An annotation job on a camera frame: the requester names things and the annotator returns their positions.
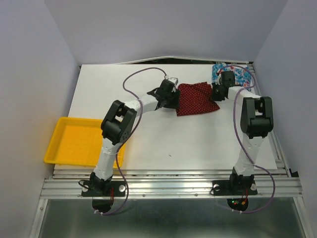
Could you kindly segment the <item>red polka dot skirt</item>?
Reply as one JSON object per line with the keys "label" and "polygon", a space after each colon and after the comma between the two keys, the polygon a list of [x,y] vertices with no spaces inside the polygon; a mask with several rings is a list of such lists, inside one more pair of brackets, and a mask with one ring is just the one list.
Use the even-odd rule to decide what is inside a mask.
{"label": "red polka dot skirt", "polygon": [[211,85],[207,82],[195,84],[182,83],[178,86],[180,91],[178,117],[200,115],[218,111],[220,107],[211,101]]}

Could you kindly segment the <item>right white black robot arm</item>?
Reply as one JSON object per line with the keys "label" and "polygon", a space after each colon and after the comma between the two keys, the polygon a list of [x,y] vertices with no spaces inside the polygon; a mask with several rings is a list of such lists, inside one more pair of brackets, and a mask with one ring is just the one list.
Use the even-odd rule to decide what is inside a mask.
{"label": "right white black robot arm", "polygon": [[233,100],[233,125],[236,136],[236,109],[241,106],[240,128],[243,138],[237,138],[241,150],[231,175],[227,180],[214,180],[211,194],[215,196],[256,195],[254,168],[260,146],[273,130],[273,109],[270,97],[261,97],[238,86],[232,71],[223,71],[212,84],[211,99],[220,102]]}

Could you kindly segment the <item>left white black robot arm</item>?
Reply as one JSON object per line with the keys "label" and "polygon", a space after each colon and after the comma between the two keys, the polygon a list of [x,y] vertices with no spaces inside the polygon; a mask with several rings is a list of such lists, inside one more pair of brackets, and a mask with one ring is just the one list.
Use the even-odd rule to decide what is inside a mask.
{"label": "left white black robot arm", "polygon": [[116,100],[112,103],[101,123],[103,143],[98,163],[89,178],[88,189],[99,196],[107,196],[118,149],[132,135],[135,120],[144,113],[160,108],[177,109],[180,98],[177,84],[178,78],[165,79],[158,88],[140,99],[126,103]]}

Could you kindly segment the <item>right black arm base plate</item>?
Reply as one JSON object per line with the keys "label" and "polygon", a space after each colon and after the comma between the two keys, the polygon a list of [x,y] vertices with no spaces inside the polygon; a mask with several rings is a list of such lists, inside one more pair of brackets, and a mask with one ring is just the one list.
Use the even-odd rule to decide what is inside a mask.
{"label": "right black arm base plate", "polygon": [[242,196],[257,195],[255,181],[243,181],[231,183],[229,180],[213,180],[213,195],[215,196]]}

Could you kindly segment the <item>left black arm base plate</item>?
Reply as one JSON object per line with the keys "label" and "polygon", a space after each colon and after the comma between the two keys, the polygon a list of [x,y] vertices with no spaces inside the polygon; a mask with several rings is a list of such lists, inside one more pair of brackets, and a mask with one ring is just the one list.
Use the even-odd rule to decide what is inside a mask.
{"label": "left black arm base plate", "polygon": [[80,180],[82,197],[124,197],[126,195],[126,185],[123,181],[108,181],[103,188],[98,188],[89,180]]}

